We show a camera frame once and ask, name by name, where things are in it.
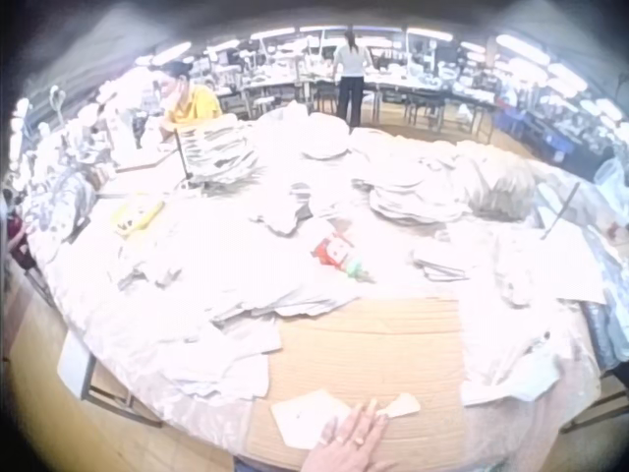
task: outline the worker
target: worker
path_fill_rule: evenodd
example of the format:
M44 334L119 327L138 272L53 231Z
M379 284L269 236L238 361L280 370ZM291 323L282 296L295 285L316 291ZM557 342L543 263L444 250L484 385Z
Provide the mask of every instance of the worker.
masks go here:
M30 253L27 241L27 229L15 209L13 192L2 189L7 204L7 250L23 270L37 268L37 263Z
M363 105L363 89L365 88L365 66L373 67L372 56L363 46L356 44L352 31L345 33L347 43L336 48L332 79L336 78L338 65L343 66L341 85L338 97L337 116L347 120L347 104L352 97L352 116L350 126L361 126L361 106Z
M222 115L216 95L206 86L190 83L191 69L192 65L177 61L159 69L159 90L166 110L162 129L166 134Z
M337 424L332 418L323 428L316 446L309 452L301 472L385 472L396 462L374 461L388 418L377 413L375 400L365 408L357 405ZM288 472L285 469L236 458L234 472Z

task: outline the woman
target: woman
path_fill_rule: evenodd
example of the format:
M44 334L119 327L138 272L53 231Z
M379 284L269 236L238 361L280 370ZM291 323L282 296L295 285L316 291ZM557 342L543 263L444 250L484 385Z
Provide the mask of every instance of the woman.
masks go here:
M361 126L361 106L363 104L363 88L365 87L365 66L373 67L372 56L363 46L356 44L356 37L351 31L345 33L347 44L343 44L334 52L332 79L336 78L336 69L343 65L341 86L338 97L337 116L347 119L347 104L352 95L352 116L350 126Z
M2 189L2 193L7 204L7 250L23 270L37 268L30 254L27 229L14 207L13 193L9 189Z
M158 83L166 109L162 128L166 132L222 115L216 95L206 86L190 83L191 69L192 65L176 61L160 68Z

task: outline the wooden floor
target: wooden floor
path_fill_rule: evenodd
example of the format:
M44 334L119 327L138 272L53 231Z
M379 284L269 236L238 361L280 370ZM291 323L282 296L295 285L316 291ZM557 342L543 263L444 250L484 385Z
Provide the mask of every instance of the wooden floor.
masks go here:
M395 110L383 110L383 128L409 137L469 139L458 130L436 137L427 131L404 128ZM531 157L520 145L499 132L493 143ZM54 470L68 472L222 472L232 470L229 454L164 427L150 428L86 402L78 401L61 383L56 368L66 327L21 271L12 267L13 287L6 300L5 365L3 385L9 406L36 452ZM96 384L121 389L102 370ZM618 384L605 381L604 391ZM545 471L600 470L603 459L617 454L627 441L629 417L606 421L559 438Z

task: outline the hair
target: hair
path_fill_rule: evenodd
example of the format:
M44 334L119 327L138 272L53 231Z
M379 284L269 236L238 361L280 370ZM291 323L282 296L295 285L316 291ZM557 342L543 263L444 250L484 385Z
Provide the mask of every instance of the hair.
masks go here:
M358 46L356 45L356 37L354 36L354 32L345 31L345 39L347 39L347 43L350 45L350 51L352 49L356 49L356 52L358 52Z
M10 205L11 200L13 199L13 192L11 192L9 189L2 189L2 196L4 197L4 201L7 203L7 205Z
M190 78L190 71L193 69L192 64L184 64L181 61L167 62L159 68L161 72L173 79L179 79L184 76L186 79Z

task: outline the hand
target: hand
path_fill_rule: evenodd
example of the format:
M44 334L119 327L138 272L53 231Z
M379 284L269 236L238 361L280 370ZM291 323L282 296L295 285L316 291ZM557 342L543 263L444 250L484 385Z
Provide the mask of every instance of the hand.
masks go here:
M375 400L367 411L363 411L363 405L356 406L338 430L336 418L328 422L301 472L384 472L395 465L372 463L387 423L386 415L375 415L375 407Z

